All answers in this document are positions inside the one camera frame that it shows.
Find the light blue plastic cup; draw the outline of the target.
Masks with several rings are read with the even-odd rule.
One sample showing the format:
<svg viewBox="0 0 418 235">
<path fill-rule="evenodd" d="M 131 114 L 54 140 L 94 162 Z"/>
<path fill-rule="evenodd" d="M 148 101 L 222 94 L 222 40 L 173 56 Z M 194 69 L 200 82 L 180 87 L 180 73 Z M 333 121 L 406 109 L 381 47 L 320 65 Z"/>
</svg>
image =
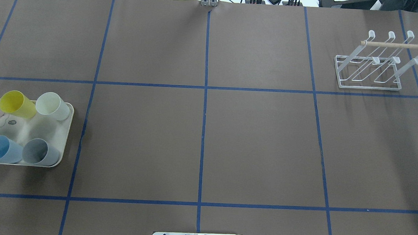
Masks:
<svg viewBox="0 0 418 235">
<path fill-rule="evenodd" d="M 23 147 L 6 136 L 0 135 L 0 163 L 17 163 L 23 158 Z"/>
</svg>

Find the pale green plastic cup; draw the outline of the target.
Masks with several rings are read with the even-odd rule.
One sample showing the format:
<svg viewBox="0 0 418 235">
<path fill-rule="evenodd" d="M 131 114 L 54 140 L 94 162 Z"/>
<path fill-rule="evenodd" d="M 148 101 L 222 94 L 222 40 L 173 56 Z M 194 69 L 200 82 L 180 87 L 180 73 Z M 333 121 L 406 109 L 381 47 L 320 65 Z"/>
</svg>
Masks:
<svg viewBox="0 0 418 235">
<path fill-rule="evenodd" d="M 35 103 L 35 107 L 39 114 L 57 121 L 63 121 L 70 115 L 70 108 L 55 92 L 46 92 L 40 95 Z"/>
</svg>

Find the grey plastic cup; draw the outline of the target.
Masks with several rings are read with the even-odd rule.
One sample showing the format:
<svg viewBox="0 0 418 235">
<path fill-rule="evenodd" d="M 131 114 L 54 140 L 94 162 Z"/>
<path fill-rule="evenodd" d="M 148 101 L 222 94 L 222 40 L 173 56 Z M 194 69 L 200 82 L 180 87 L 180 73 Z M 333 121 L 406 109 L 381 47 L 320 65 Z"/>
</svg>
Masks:
<svg viewBox="0 0 418 235">
<path fill-rule="evenodd" d="M 58 162 L 59 158 L 60 152 L 40 138 L 30 140 L 22 150 L 23 161 L 34 166 L 52 166 Z"/>
</svg>

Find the yellow plastic cup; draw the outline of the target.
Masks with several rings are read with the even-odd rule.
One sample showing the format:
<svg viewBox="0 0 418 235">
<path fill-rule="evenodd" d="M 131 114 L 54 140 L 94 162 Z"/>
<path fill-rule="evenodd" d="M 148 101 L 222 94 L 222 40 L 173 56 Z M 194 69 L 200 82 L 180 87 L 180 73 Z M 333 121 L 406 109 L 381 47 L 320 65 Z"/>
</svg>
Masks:
<svg viewBox="0 0 418 235">
<path fill-rule="evenodd" d="M 12 90 L 2 95 L 0 109 L 4 113 L 23 119 L 33 118 L 37 113 L 35 103 L 18 90 Z"/>
</svg>

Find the cream plastic tray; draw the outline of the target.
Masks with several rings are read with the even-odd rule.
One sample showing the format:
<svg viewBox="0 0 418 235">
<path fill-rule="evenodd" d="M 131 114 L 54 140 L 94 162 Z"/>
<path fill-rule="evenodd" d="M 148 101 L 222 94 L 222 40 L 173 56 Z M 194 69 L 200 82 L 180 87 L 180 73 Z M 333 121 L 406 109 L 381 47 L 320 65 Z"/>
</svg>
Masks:
<svg viewBox="0 0 418 235">
<path fill-rule="evenodd" d="M 36 114 L 30 119 L 5 114 L 0 117 L 0 135 L 6 136 L 20 146 L 25 146 L 30 140 L 37 138 L 47 141 L 59 151 L 59 159 L 49 166 L 55 167 L 63 159 L 75 113 L 74 107 L 70 103 L 67 102 L 66 105 L 70 111 L 67 119 L 63 121 L 57 121 L 41 114 Z"/>
</svg>

